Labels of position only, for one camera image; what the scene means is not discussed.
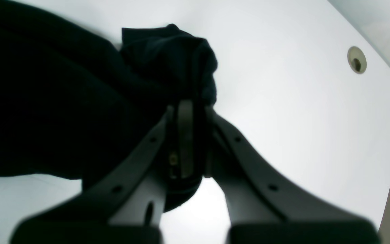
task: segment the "dark cloth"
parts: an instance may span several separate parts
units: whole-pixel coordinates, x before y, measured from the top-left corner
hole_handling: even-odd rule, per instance
[[[0,176],[50,174],[89,187],[167,104],[193,92],[215,103],[217,62],[205,39],[175,25],[122,32],[117,51],[54,14],[0,0]]]

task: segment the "screw hole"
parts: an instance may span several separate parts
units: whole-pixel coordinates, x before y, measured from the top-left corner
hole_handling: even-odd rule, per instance
[[[277,187],[276,185],[274,185],[274,184],[270,184],[270,185],[269,185],[269,189],[270,189],[271,191],[278,191],[278,190],[279,190],[278,187]]]
[[[354,68],[356,71],[358,71],[358,72],[361,71],[362,65],[361,65],[361,62],[360,62],[358,59],[353,59],[353,61],[352,61],[351,63],[352,63],[352,65],[353,65],[353,68]]]
[[[144,226],[150,225],[152,218],[153,218],[153,202],[151,201],[148,204],[147,210],[145,212]]]
[[[120,193],[122,190],[123,190],[123,187],[121,187],[121,185],[118,185],[112,189],[112,193]]]

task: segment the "black fabric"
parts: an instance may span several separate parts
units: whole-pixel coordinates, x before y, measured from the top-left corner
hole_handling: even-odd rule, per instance
[[[91,186],[167,104],[193,92],[214,104],[216,67],[207,41],[175,25],[123,28],[117,51],[54,14],[0,0],[0,176],[51,174]]]

